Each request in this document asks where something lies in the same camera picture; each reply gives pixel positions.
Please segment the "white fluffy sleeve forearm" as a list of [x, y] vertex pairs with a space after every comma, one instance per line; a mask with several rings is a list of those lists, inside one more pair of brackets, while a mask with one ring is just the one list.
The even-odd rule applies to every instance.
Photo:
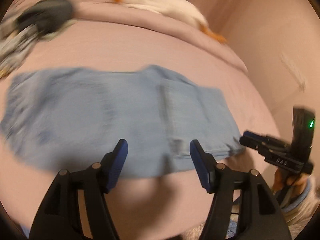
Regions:
[[318, 206], [319, 184], [314, 176], [310, 176], [305, 190], [294, 202], [282, 209], [293, 239], [305, 228]]

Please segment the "right hand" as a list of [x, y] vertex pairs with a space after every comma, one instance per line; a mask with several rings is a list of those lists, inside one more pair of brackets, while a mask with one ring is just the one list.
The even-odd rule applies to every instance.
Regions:
[[307, 174], [300, 174], [300, 175], [293, 175], [290, 177], [286, 177], [284, 175], [284, 171], [280, 168], [277, 168], [274, 174], [274, 182], [272, 185], [273, 191], [280, 191], [285, 186], [292, 186], [293, 190], [292, 193], [294, 195], [300, 195], [306, 188], [308, 182], [309, 175]]

